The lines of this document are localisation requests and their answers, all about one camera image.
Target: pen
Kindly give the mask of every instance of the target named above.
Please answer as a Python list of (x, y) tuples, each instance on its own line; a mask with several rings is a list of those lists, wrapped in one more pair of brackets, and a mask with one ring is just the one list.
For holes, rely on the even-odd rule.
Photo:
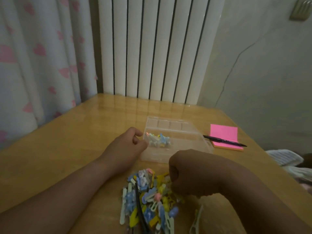
[(208, 135), (202, 135), (202, 136), (204, 138), (209, 139), (209, 140), (214, 141), (214, 142), (226, 143), (226, 144), (236, 145), (236, 146), (240, 146), (240, 147), (247, 147), (247, 145), (244, 145), (242, 143), (233, 142), (233, 141), (229, 141), (226, 139), (221, 139), (221, 138), (212, 137), (212, 136), (208, 136)]

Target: sticky note pad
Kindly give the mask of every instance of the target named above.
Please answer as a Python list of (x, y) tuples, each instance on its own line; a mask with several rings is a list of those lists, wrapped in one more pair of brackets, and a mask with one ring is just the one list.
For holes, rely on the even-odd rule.
[[(221, 125), (210, 125), (210, 136), (217, 137), (220, 139), (226, 139), (233, 142), (237, 141), (237, 127), (233, 126), (221, 126)], [(243, 150), (243, 147), (231, 145), (231, 144), (225, 144), (225, 143), (219, 143), (219, 142), (211, 142), (214, 147), (217, 148), (224, 148), (224, 149), (232, 149), (232, 150)]]

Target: table surface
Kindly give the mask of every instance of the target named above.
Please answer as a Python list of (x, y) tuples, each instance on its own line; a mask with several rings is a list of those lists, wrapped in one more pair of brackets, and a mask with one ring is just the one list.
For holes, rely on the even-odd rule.
[[(236, 126), (221, 110), (139, 98), (98, 94), (87, 102), (0, 151), (0, 212), (55, 184), (98, 157), (127, 128), (144, 131), (147, 116), (184, 119), (208, 134), (210, 124)], [(300, 218), (312, 226), (312, 197), (284, 172), (247, 134), (238, 139), (248, 145), (243, 152), (214, 149), (254, 172)], [(124, 233), (119, 224), (122, 187), (126, 177), (152, 168), (157, 174), (167, 164), (137, 161), (133, 168), (108, 181), (94, 196), (71, 233)], [(201, 198), (204, 211), (200, 233), (245, 233), (230, 203), (221, 195)], [(191, 198), (180, 207), (176, 233), (188, 233), (198, 201)]]

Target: curtain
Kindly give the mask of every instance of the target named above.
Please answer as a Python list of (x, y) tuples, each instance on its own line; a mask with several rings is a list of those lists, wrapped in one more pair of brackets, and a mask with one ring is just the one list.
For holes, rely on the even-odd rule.
[(0, 0), (0, 148), (97, 94), (89, 0)]

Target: white wall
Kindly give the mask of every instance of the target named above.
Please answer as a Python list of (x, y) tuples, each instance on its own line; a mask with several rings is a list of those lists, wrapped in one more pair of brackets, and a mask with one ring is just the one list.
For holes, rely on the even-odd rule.
[(226, 0), (198, 105), (223, 110), (263, 149), (312, 152), (312, 16), (296, 0)]

